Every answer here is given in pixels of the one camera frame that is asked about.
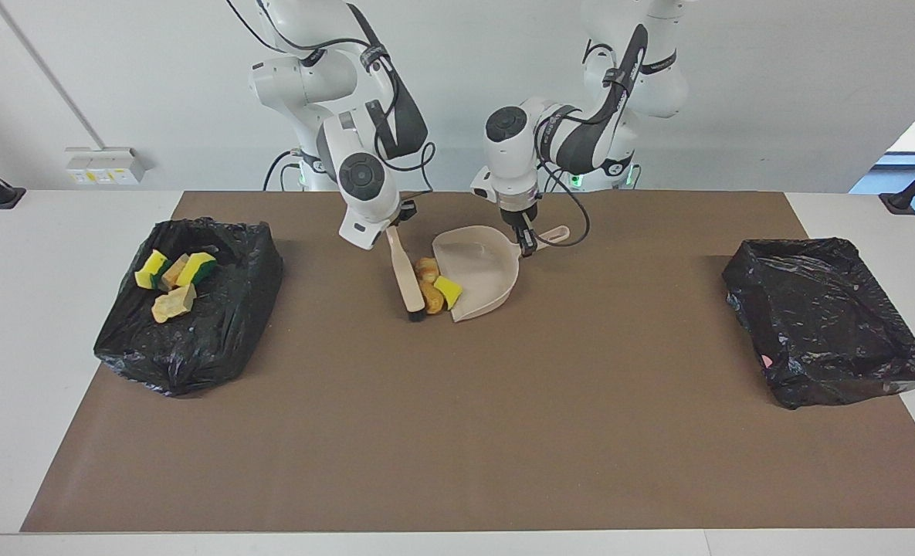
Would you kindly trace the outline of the beige plastic dustpan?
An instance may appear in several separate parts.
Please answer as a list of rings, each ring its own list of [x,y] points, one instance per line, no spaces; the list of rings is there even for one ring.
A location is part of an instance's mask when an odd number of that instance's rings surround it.
[[[461,226],[439,233],[432,252],[443,277],[462,288],[450,309],[454,323],[502,306],[520,275],[520,246],[492,226]]]

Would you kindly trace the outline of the beige brush with black bristles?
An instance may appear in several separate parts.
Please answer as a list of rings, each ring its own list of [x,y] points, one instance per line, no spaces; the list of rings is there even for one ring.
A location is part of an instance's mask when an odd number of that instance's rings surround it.
[[[395,279],[398,285],[405,310],[410,321],[422,321],[426,317],[426,303],[410,257],[405,252],[403,243],[398,237],[398,228],[391,225],[386,229],[386,237]]]

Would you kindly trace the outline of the small yellow sponge wedge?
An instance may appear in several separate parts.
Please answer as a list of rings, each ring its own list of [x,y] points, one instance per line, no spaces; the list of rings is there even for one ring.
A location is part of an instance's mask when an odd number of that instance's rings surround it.
[[[452,310],[463,293],[462,286],[446,276],[437,277],[433,287],[443,296],[444,310]]]

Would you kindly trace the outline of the yellow sponge with green back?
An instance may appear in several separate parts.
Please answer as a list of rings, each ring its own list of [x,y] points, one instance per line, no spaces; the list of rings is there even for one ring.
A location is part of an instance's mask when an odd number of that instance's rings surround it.
[[[175,286],[185,287],[187,285],[195,286],[199,284],[215,267],[217,267],[217,264],[218,261],[216,257],[211,256],[211,254],[206,251],[193,253],[191,256],[188,256],[185,266],[183,266],[181,272],[176,276]]]

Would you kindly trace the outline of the green and yellow sponge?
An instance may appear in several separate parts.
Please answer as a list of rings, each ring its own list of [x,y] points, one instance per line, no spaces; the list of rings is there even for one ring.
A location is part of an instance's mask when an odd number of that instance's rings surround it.
[[[134,273],[135,283],[146,290],[159,290],[163,288],[163,275],[171,267],[171,261],[157,249],[151,250],[149,257],[141,268]]]

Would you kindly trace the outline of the black bag lined bin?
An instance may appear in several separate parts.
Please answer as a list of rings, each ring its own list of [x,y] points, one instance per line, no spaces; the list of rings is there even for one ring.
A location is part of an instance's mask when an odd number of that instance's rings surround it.
[[[188,312],[160,323],[160,287],[137,272],[154,254],[165,264],[206,253],[213,264],[195,281]],[[93,354],[114,372],[163,395],[188,395],[244,371],[273,312],[284,274],[269,225],[214,219],[159,222],[141,243],[98,331]]]

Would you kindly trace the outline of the black bag bin pink spot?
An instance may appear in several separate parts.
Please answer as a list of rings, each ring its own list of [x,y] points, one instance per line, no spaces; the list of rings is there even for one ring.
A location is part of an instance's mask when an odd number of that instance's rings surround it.
[[[722,278],[781,407],[915,390],[915,335],[848,239],[744,240]]]

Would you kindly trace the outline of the brown table mat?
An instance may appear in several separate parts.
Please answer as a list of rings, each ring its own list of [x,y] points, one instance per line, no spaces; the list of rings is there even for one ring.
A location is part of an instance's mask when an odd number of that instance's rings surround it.
[[[802,237],[770,192],[603,192],[506,303],[413,324],[341,198],[192,192],[267,222],[285,276],[237,380],[165,398],[101,368],[25,532],[915,527],[901,398],[783,409],[721,273]]]

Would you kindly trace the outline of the white wall socket box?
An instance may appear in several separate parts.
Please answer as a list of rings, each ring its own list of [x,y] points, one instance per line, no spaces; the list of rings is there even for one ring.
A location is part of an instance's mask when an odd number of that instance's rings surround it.
[[[66,175],[76,186],[135,186],[147,168],[131,147],[67,147]]]

